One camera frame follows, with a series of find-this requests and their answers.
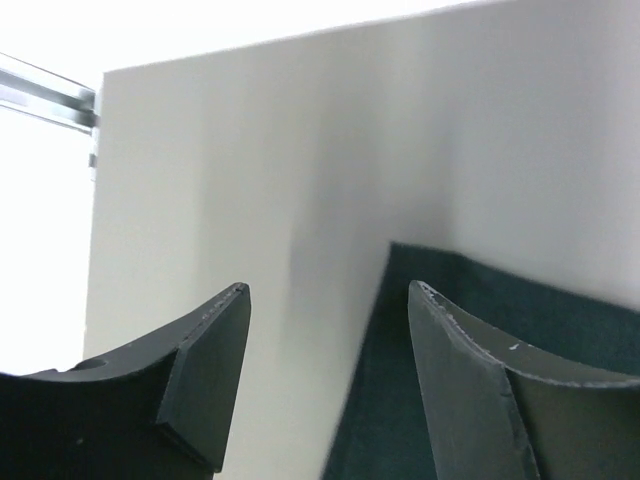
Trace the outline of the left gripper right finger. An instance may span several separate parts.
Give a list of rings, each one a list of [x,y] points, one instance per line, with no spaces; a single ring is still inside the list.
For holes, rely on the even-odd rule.
[[[537,348],[422,281],[408,320],[438,478],[638,477],[637,376]]]

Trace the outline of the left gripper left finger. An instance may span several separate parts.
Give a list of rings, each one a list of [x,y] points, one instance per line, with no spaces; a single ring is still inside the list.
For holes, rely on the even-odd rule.
[[[235,283],[67,371],[1,378],[5,479],[210,479],[228,445],[251,317]]]

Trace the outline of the black t shirt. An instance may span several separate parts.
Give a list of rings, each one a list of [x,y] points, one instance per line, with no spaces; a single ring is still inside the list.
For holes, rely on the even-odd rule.
[[[436,476],[411,346],[408,288],[421,280],[463,310],[556,355],[639,372],[639,313],[452,252],[394,243],[377,292],[326,479]]]

